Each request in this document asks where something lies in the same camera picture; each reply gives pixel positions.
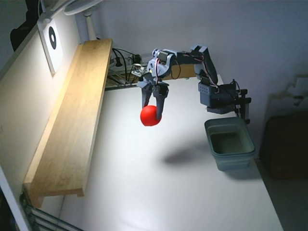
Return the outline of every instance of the lamp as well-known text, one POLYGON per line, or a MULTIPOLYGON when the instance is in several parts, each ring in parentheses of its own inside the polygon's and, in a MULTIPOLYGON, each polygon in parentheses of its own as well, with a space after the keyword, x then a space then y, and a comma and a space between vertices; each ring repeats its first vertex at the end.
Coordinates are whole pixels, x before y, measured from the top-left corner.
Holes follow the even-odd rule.
POLYGON ((43 0, 40 0, 43 13, 38 19, 38 30, 52 74, 57 72, 63 57, 62 46, 53 17, 63 9, 65 15, 84 12, 87 20, 89 39, 95 40, 96 35, 90 9, 101 1, 103 0, 66 0, 55 10, 46 10, 43 0))

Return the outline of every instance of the red ball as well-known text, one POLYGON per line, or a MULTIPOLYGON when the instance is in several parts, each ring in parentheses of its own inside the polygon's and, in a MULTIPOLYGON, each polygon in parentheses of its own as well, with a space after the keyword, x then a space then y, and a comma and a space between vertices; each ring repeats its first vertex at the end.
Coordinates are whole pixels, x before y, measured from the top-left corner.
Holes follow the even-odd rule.
POLYGON ((162 119, 156 119, 156 111, 157 107, 153 105, 145 106, 141 113, 140 113, 140 119, 143 125, 145 126, 154 126, 160 122, 162 119))

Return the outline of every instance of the metal rack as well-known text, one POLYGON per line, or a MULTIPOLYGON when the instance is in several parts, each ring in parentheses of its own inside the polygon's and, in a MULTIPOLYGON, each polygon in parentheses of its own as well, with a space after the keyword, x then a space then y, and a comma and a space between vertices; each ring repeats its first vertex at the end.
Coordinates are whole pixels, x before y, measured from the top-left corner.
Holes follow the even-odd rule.
POLYGON ((40 209, 34 208, 24 193, 20 195, 19 200, 33 231, 84 231, 40 209))

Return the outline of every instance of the black circle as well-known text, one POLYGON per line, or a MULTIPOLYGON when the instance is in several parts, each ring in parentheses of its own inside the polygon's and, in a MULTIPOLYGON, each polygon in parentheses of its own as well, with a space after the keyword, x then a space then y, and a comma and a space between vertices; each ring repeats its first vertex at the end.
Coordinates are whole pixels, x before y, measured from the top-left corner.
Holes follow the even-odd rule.
POLYGON ((50 41, 52 48, 55 50, 57 47, 57 39, 56 39, 56 34, 51 26, 49 27, 49 41, 50 41))

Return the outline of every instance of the power cord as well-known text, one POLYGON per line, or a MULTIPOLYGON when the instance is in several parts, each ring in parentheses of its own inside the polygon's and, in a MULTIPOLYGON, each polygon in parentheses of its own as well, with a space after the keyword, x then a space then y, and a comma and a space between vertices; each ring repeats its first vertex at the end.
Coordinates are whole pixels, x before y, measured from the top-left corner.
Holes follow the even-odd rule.
POLYGON ((114 52, 118 52, 118 53, 121 55, 121 57, 122 57, 122 59, 123 59, 123 62, 124 62, 124 68, 125 68, 125 80, 128 81, 128 76, 127 76, 127 65, 126 65, 126 61, 125 61, 125 58, 124 58, 122 52, 120 52, 120 50, 118 50, 117 48, 112 48, 112 50, 113 50, 114 52))

